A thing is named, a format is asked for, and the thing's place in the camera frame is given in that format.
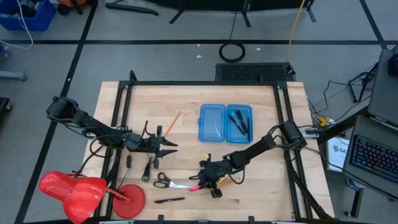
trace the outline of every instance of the scissors handle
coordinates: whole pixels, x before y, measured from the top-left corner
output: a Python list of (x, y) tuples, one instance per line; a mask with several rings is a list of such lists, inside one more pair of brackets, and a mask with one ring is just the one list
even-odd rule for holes
[(160, 172), (159, 174), (157, 174), (157, 178), (160, 182), (170, 183), (172, 181), (163, 172)]
[(168, 187), (170, 187), (170, 184), (163, 182), (163, 181), (155, 181), (154, 186), (157, 188), (168, 188)]

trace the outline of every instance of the box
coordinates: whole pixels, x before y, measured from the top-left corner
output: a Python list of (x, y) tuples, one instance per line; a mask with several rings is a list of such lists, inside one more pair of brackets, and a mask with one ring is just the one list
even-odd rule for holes
[[(35, 17), (24, 17), (26, 27), (29, 31), (46, 31), (55, 15), (55, 7), (49, 0), (43, 0)], [(25, 30), (20, 17), (0, 17), (0, 24), (7, 30)]]

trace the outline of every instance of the red disc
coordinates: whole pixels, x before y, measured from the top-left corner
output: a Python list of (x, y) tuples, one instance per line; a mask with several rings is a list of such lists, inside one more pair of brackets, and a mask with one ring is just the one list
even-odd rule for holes
[(119, 189), (130, 201), (113, 198), (113, 210), (121, 218), (132, 218), (138, 215), (145, 205), (144, 191), (134, 184), (127, 184)]

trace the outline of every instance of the blue lid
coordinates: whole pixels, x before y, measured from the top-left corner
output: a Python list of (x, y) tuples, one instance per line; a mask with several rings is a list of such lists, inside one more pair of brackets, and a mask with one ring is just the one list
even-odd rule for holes
[(224, 141), (225, 106), (204, 104), (200, 107), (199, 140), (204, 142)]
[[(242, 132), (236, 127), (236, 125), (231, 121), (229, 115), (237, 122), (239, 127), (242, 128), (239, 122), (238, 116), (236, 115), (236, 110), (240, 110), (242, 113), (243, 121), (245, 125), (249, 128), (250, 134), (242, 134)], [(228, 105), (226, 108), (226, 140), (230, 143), (240, 143), (249, 144), (253, 141), (253, 115), (252, 109), (249, 105)]]

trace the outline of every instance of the black floor stripe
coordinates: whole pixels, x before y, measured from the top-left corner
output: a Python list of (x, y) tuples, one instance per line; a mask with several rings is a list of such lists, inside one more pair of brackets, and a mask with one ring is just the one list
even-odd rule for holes
[[(61, 96), (66, 96), (67, 93), (68, 93), (68, 90), (69, 90), (69, 87), (70, 87), (70, 83), (72, 81), (73, 75), (75, 74), (76, 66), (77, 66), (79, 58), (80, 58), (81, 50), (82, 50), (82, 48), (84, 46), (84, 41), (87, 38), (87, 34), (88, 34), (89, 29), (90, 29), (91, 22), (93, 21), (93, 18), (94, 18), (95, 11), (96, 11), (96, 6), (91, 8), (90, 14), (88, 15), (85, 28), (83, 29), (83, 33), (82, 33), (81, 38), (79, 40), (79, 45), (77, 47), (75, 56), (74, 56), (74, 58), (72, 60), (72, 64), (70, 65), (68, 76), (67, 76), (67, 78), (65, 80), (65, 84), (64, 84), (64, 86), (62, 88)], [(30, 205), (30, 202), (32, 200), (33, 193), (34, 193), (34, 191), (36, 189), (36, 186), (37, 186), (37, 183), (39, 181), (40, 173), (42, 171), (42, 168), (43, 168), (43, 165), (44, 165), (44, 162), (45, 162), (45, 158), (47, 157), (47, 153), (48, 153), (48, 151), (50, 149), (51, 141), (52, 141), (52, 138), (54, 136), (54, 132), (55, 132), (55, 128), (56, 127), (57, 127), (56, 122), (52, 121), (50, 123), (49, 130), (47, 131), (47, 134), (45, 136), (43, 146), (42, 146), (42, 148), (40, 150), (39, 158), (37, 159), (36, 165), (35, 165), (34, 170), (33, 170), (33, 174), (30, 177), (30, 181), (29, 181), (29, 184), (28, 184), (27, 189), (25, 191), (24, 198), (22, 199), (21, 206), (19, 207), (19, 211), (18, 211), (16, 220), (15, 220), (15, 223), (20, 224), (20, 223), (23, 223), (24, 220), (25, 220), (26, 213), (27, 213), (27, 211), (29, 209), (29, 205)]]
[(369, 23), (371, 24), (374, 35), (376, 35), (377, 40), (380, 42), (381, 48), (387, 49), (387, 45), (384, 42), (383, 36), (381, 35), (379, 28), (377, 27), (376, 22), (373, 19), (371, 11), (368, 8), (368, 5), (366, 4), (365, 0), (359, 0), (359, 2), (361, 3), (363, 11), (365, 12), (366, 17), (368, 18)]
[[(30, 44), (30, 40), (4, 40), (9, 44)], [(80, 40), (33, 40), (34, 44), (79, 44)]]
[[(265, 44), (288, 45), (289, 40), (86, 40), (88, 45), (160, 45), (160, 44)], [(377, 40), (293, 40), (294, 45), (377, 45)]]
[[(289, 40), (35, 40), (35, 44), (83, 44), (88, 45), (162, 45), (162, 44), (264, 44), (287, 45)], [(29, 40), (6, 40), (10, 44), (30, 44)], [(293, 45), (377, 45), (382, 43), (397, 43), (398, 40), (293, 40)]]

